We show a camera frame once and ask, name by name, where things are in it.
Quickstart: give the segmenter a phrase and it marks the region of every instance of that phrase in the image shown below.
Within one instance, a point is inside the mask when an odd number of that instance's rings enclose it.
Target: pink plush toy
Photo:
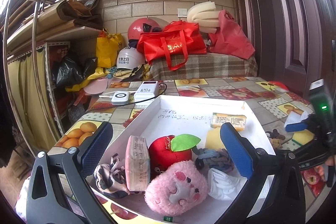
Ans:
[[[208,194],[208,183],[195,164],[181,161],[170,166],[148,185],[145,200],[155,212],[177,216],[199,205]]]

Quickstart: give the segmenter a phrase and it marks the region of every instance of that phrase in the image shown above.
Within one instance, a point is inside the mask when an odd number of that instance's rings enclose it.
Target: silver screw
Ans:
[[[265,155],[265,153],[266,153],[266,151],[262,148],[257,148],[256,151],[259,155]]]
[[[43,158],[45,155],[45,152],[41,151],[40,153],[37,154],[39,158]]]
[[[289,156],[289,158],[292,159],[292,160],[295,159],[295,155],[294,155],[292,152],[291,152],[291,153],[288,153],[288,156]]]
[[[77,148],[73,146],[73,147],[70,147],[70,148],[69,148],[68,153],[69,153],[69,154],[73,154],[73,153],[75,153],[76,151],[77,151]]]

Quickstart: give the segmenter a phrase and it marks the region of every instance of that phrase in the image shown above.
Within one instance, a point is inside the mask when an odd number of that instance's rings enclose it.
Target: wrapped soap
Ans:
[[[151,166],[146,139],[130,136],[125,156],[126,184],[130,191],[145,191],[150,181]]]
[[[245,128],[246,116],[231,115],[222,113],[213,113],[210,126],[212,128],[221,127],[223,123],[229,122],[237,131],[242,131]]]

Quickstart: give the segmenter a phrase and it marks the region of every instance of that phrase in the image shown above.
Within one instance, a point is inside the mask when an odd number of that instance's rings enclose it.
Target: green felt leaf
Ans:
[[[191,134],[177,135],[170,141],[170,149],[173,152],[190,149],[197,145],[201,139]]]

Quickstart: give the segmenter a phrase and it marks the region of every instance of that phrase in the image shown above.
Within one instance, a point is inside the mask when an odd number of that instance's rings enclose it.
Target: white helmet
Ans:
[[[145,64],[145,56],[138,52],[136,48],[126,47],[123,48],[117,58],[117,69],[131,69]]]

